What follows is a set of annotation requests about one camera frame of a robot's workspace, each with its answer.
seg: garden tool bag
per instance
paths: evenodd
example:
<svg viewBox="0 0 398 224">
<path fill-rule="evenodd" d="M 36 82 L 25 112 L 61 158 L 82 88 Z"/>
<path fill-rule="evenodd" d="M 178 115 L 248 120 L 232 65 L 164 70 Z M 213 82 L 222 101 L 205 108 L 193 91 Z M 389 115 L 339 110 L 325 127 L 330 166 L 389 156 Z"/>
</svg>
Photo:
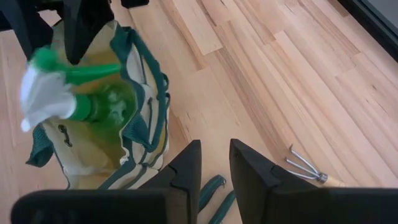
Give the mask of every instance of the garden tool bag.
<svg viewBox="0 0 398 224">
<path fill-rule="evenodd" d="M 53 28 L 51 49 L 67 63 L 63 22 Z M 85 122 L 50 118 L 33 130 L 33 148 L 27 164 L 43 167 L 57 157 L 68 189 L 136 189 L 155 176 L 169 148 L 169 81 L 137 32 L 107 23 L 92 41 L 78 66 L 120 63 L 121 71 L 81 86 L 86 93 L 102 83 L 123 80 L 134 90 L 136 112 L 119 132 L 119 141 L 94 138 Z M 107 153 L 118 155 L 111 166 Z"/>
</svg>

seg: spray nozzle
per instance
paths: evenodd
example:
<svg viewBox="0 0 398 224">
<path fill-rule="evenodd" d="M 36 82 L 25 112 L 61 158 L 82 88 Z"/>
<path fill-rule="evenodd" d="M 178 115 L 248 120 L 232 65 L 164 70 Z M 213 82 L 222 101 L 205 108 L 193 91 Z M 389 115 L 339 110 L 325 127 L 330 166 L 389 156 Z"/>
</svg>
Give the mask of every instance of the spray nozzle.
<svg viewBox="0 0 398 224">
<path fill-rule="evenodd" d="M 90 101 L 85 95 L 72 93 L 71 85 L 81 85 L 119 71 L 118 64 L 68 67 L 59 61 L 55 51 L 37 50 L 22 79 L 20 101 L 25 115 L 22 130 L 28 131 L 54 116 L 68 119 L 88 114 Z"/>
</svg>

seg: green liquid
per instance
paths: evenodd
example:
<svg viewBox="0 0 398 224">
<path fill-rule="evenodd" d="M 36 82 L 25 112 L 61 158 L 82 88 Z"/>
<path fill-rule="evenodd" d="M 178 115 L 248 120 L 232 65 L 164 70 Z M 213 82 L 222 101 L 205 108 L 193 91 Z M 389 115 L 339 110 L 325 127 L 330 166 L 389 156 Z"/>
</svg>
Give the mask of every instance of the green liquid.
<svg viewBox="0 0 398 224">
<path fill-rule="evenodd" d="M 89 122 L 90 129 L 99 138 L 110 143 L 120 141 L 120 130 L 136 112 L 131 86 L 124 81 L 104 83 L 87 96 L 91 101 L 91 111 L 83 121 Z"/>
</svg>

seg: wooden handle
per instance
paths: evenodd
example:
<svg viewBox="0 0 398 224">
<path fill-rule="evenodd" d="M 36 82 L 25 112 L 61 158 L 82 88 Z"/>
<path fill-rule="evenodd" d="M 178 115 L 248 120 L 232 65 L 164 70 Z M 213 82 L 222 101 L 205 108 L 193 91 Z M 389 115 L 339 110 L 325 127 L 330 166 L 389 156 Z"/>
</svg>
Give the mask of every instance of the wooden handle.
<svg viewBox="0 0 398 224">
<path fill-rule="evenodd" d="M 334 177 L 328 176 L 326 182 L 323 184 L 325 187 L 346 187 L 346 184 Z"/>
</svg>

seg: light wood plank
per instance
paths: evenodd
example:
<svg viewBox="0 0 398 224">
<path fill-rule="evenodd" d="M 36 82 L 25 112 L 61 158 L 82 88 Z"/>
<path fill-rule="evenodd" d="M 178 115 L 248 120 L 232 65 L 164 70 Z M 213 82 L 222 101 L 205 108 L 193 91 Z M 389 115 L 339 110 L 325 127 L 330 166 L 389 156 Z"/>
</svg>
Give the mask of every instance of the light wood plank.
<svg viewBox="0 0 398 224">
<path fill-rule="evenodd" d="M 195 0 L 173 2 L 203 55 L 223 47 Z"/>
</svg>

